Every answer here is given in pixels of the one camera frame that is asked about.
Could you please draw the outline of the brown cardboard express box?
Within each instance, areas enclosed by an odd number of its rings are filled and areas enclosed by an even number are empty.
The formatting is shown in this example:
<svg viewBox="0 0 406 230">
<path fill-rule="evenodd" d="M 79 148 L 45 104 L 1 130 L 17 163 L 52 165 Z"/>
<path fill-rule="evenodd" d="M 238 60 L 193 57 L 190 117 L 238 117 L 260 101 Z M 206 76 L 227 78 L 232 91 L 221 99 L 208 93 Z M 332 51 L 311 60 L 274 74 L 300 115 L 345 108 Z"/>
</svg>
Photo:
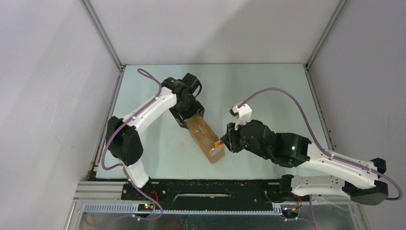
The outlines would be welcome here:
<svg viewBox="0 0 406 230">
<path fill-rule="evenodd" d="M 203 117 L 196 115 L 188 119 L 185 124 L 190 135 L 211 164 L 215 164 L 225 156 L 225 146 L 217 149 L 214 148 L 214 142 L 220 140 L 220 138 Z"/>
</svg>

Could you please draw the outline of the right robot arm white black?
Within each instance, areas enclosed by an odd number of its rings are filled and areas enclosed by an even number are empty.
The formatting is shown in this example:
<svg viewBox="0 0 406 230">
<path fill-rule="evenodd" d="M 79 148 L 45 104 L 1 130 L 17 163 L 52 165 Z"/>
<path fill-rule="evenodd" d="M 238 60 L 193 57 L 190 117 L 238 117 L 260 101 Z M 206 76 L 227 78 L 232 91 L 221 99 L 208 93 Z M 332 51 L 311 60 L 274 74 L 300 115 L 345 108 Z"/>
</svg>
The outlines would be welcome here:
<svg viewBox="0 0 406 230">
<path fill-rule="evenodd" d="M 380 181 L 386 171 L 381 158 L 362 163 L 333 151 L 321 150 L 315 142 L 294 133 L 275 133 L 258 120 L 245 125 L 229 123 L 220 138 L 230 152 L 247 150 L 284 168 L 307 168 L 324 176 L 286 174 L 279 179 L 279 196 L 334 195 L 376 206 L 388 199 L 388 185 Z"/>
</svg>

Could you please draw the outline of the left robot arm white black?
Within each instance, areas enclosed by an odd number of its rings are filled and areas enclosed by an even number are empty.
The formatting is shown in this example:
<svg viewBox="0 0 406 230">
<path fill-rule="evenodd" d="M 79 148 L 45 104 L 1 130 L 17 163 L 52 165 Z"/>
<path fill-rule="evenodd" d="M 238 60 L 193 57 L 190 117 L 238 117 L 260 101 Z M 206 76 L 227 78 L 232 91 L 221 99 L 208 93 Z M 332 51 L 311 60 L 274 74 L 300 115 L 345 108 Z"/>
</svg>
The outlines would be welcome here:
<svg viewBox="0 0 406 230">
<path fill-rule="evenodd" d="M 204 114 L 204 107 L 194 96 L 194 92 L 201 90 L 202 84 L 190 73 L 182 79 L 169 77 L 142 106 L 122 118 L 113 116 L 108 120 L 105 149 L 118 159 L 126 177 L 134 183 L 133 194 L 139 199 L 151 195 L 149 176 L 141 161 L 144 148 L 140 135 L 167 110 L 180 127 L 187 128 L 188 119 Z"/>
</svg>

